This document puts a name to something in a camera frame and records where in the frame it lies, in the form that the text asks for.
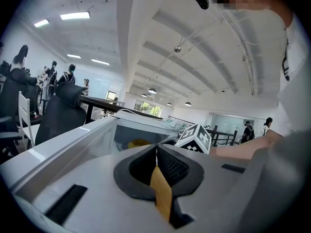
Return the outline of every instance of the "white chair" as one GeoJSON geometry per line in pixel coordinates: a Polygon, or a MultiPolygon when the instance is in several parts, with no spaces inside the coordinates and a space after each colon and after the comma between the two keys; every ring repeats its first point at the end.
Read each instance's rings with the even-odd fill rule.
{"type": "Polygon", "coordinates": [[[18,95],[18,115],[19,115],[19,124],[21,128],[21,136],[23,138],[23,144],[27,150],[24,134],[30,139],[32,147],[35,146],[35,137],[37,135],[40,124],[31,125],[30,124],[30,100],[25,98],[21,91],[18,95]],[[23,128],[23,122],[27,124],[27,128],[23,128]]]}

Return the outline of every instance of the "person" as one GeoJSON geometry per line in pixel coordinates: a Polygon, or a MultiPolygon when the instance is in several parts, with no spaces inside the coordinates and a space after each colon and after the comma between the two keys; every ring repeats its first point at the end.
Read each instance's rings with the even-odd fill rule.
{"type": "Polygon", "coordinates": [[[84,86],[83,87],[86,87],[87,90],[83,91],[82,94],[86,95],[86,96],[88,95],[88,92],[89,92],[89,84],[88,83],[89,83],[89,80],[88,79],[84,79],[84,86]]]}
{"type": "Polygon", "coordinates": [[[76,78],[73,75],[76,66],[71,64],[68,68],[68,72],[64,72],[63,76],[59,79],[57,84],[59,85],[62,82],[76,83],[76,78]]]}
{"type": "Polygon", "coordinates": [[[266,119],[266,122],[263,124],[264,128],[263,128],[263,135],[267,134],[268,130],[270,129],[271,123],[272,123],[272,118],[268,117],[266,119]]]}
{"type": "Polygon", "coordinates": [[[254,129],[251,126],[251,122],[247,121],[245,123],[246,128],[244,129],[244,132],[242,134],[241,143],[248,142],[250,140],[253,140],[255,138],[254,129]]]}
{"type": "Polygon", "coordinates": [[[25,69],[28,46],[24,45],[19,50],[18,55],[13,58],[11,70],[14,68],[25,69]]]}
{"type": "Polygon", "coordinates": [[[52,67],[44,68],[44,81],[42,85],[42,99],[49,100],[50,97],[54,94],[56,89],[56,78],[57,78],[57,71],[55,71],[55,67],[57,65],[56,61],[52,62],[52,67]]]}
{"type": "MultiPolygon", "coordinates": [[[[286,88],[286,86],[293,89],[291,85],[293,78],[297,76],[303,68],[306,68],[309,63],[307,57],[310,53],[310,42],[298,17],[282,0],[226,0],[226,2],[228,2],[229,7],[233,5],[235,9],[269,9],[283,20],[288,42],[282,61],[282,68],[280,70],[280,95],[286,95],[282,93],[282,90],[286,88]]],[[[210,154],[231,158],[251,159],[256,150],[270,147],[275,142],[281,140],[282,137],[289,135],[291,131],[292,125],[288,118],[288,112],[285,111],[282,102],[279,102],[274,121],[269,131],[264,136],[237,146],[211,148],[210,154]]]]}
{"type": "Polygon", "coordinates": [[[44,80],[46,79],[46,76],[47,76],[46,70],[47,70],[47,67],[45,66],[45,67],[43,68],[41,74],[38,75],[38,80],[39,80],[40,84],[43,83],[44,80]]]}
{"type": "MultiPolygon", "coordinates": [[[[114,101],[118,101],[118,98],[113,99],[114,101]]],[[[117,103],[112,103],[114,105],[117,105],[117,103]]]]}

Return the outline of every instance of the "black chair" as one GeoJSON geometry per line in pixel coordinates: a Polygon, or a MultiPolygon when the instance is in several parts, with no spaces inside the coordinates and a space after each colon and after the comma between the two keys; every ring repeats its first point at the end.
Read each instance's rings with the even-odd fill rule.
{"type": "Polygon", "coordinates": [[[0,65],[0,74],[4,77],[7,77],[10,75],[12,65],[7,63],[6,61],[3,61],[0,65]]]}
{"type": "MultiPolygon", "coordinates": [[[[42,115],[39,114],[38,109],[38,95],[40,93],[40,86],[36,85],[37,78],[28,77],[26,78],[26,82],[28,84],[28,87],[24,97],[30,99],[30,113],[31,113],[30,124],[31,125],[40,124],[42,120],[42,115]]],[[[20,126],[18,115],[15,116],[15,121],[16,124],[20,126]]],[[[25,122],[23,122],[23,127],[27,127],[27,124],[25,122]]]]}
{"type": "Polygon", "coordinates": [[[80,107],[80,95],[84,90],[85,87],[68,82],[57,86],[41,120],[35,138],[36,146],[84,124],[86,112],[80,107]]]}
{"type": "Polygon", "coordinates": [[[27,91],[25,70],[14,68],[4,82],[0,94],[0,163],[6,159],[10,152],[13,156],[18,154],[14,140],[20,139],[15,115],[18,112],[18,93],[24,95],[27,91]]]}

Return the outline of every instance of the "black table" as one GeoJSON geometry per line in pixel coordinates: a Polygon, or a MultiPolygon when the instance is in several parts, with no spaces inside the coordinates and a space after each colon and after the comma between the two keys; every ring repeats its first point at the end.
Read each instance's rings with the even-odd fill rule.
{"type": "MultiPolygon", "coordinates": [[[[127,108],[124,108],[124,107],[121,107],[121,106],[118,106],[115,104],[111,104],[111,102],[117,102],[117,101],[113,101],[113,100],[97,99],[97,98],[93,98],[93,97],[89,97],[89,96],[85,96],[85,95],[81,95],[80,100],[81,100],[81,102],[88,104],[88,109],[86,112],[86,124],[90,123],[92,121],[91,116],[92,116],[93,107],[97,107],[97,108],[100,108],[103,110],[108,110],[111,112],[117,112],[121,109],[127,109],[127,108]]],[[[127,110],[133,111],[134,113],[139,114],[141,116],[151,117],[151,118],[155,118],[155,119],[162,119],[160,117],[148,115],[148,114],[138,112],[135,110],[131,110],[131,109],[127,109],[127,110]]]]}

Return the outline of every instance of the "fluorescent light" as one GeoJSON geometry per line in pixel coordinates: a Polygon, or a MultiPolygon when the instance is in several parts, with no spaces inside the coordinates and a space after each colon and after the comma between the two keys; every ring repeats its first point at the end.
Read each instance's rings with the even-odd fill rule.
{"type": "Polygon", "coordinates": [[[90,13],[89,12],[78,12],[78,13],[71,13],[71,14],[64,14],[60,15],[60,17],[63,20],[67,19],[83,19],[83,18],[90,18],[90,13]]]}
{"type": "Polygon", "coordinates": [[[35,25],[36,28],[38,28],[38,27],[41,27],[41,26],[43,26],[45,24],[48,24],[48,23],[49,23],[49,21],[44,19],[43,21],[37,22],[34,25],[35,25]]]}
{"type": "Polygon", "coordinates": [[[72,54],[67,54],[68,57],[72,57],[72,58],[78,58],[78,59],[81,59],[80,56],[78,55],[72,55],[72,54]]]}
{"type": "Polygon", "coordinates": [[[101,63],[101,64],[104,64],[104,65],[107,65],[107,66],[109,66],[109,65],[110,65],[109,63],[104,62],[104,61],[100,61],[100,60],[94,60],[94,59],[91,59],[91,61],[94,61],[94,62],[97,62],[97,63],[101,63]]]}

